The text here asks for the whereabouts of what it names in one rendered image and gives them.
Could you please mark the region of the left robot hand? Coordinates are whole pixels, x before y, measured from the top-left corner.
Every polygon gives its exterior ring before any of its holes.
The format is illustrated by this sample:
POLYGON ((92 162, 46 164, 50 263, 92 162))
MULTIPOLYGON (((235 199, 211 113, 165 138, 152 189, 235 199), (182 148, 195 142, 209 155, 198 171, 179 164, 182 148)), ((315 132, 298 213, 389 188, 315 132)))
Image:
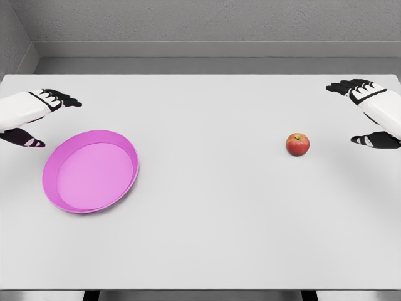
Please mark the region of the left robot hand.
POLYGON ((21 147, 44 148, 44 142, 21 127, 63 107, 81 106, 77 99, 49 88, 0 98, 0 139, 21 147))

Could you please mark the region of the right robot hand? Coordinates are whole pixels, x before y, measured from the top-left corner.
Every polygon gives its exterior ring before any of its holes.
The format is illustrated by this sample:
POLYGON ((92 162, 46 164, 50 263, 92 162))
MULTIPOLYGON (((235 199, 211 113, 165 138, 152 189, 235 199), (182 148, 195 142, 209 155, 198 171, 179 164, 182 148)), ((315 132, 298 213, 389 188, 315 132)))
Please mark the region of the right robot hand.
POLYGON ((371 121, 383 128, 380 132, 354 136, 352 143, 375 149, 401 148, 400 94, 365 79, 331 83, 326 90, 349 98, 371 121))

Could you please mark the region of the red apple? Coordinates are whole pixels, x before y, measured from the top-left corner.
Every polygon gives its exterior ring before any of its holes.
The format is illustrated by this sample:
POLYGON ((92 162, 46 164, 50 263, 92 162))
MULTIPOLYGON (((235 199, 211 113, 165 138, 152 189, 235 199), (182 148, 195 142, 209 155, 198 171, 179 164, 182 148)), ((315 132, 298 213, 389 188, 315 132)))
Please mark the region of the red apple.
POLYGON ((286 150, 292 156, 302 156, 309 151, 310 140, 303 133, 293 133, 286 139, 286 150))

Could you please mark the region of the pink round plate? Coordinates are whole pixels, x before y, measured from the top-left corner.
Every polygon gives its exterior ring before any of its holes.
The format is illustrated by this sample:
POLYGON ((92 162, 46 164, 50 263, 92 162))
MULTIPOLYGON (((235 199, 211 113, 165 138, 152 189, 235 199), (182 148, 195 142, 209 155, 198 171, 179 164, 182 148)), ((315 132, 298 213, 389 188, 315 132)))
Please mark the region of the pink round plate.
POLYGON ((91 130, 60 144, 42 175, 43 191, 56 207, 69 213, 92 213, 121 199, 134 184, 138 153, 123 135, 91 130))

